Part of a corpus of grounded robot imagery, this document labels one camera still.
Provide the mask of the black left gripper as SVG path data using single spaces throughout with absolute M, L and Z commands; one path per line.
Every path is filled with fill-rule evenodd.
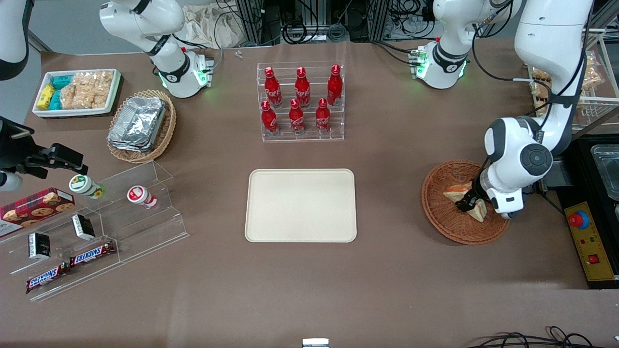
M 473 204 L 477 200 L 491 201 L 487 194 L 488 188 L 488 169 L 489 167 L 482 168 L 478 175 L 472 181 L 472 187 L 467 192 L 467 196 L 464 196 L 461 200 L 456 202 L 456 207 L 462 212 L 469 212 L 473 210 Z

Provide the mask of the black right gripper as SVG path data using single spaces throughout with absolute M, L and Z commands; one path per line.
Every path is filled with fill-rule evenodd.
M 3 170 L 11 173 L 29 175 L 47 175 L 48 170 L 42 168 L 42 150 L 32 135 L 34 130 L 1 118 L 0 130 L 0 164 Z M 83 164 L 83 154 L 61 144 L 53 144 L 47 151 L 48 157 L 66 163 L 64 169 L 77 174 L 87 175 L 89 167 Z

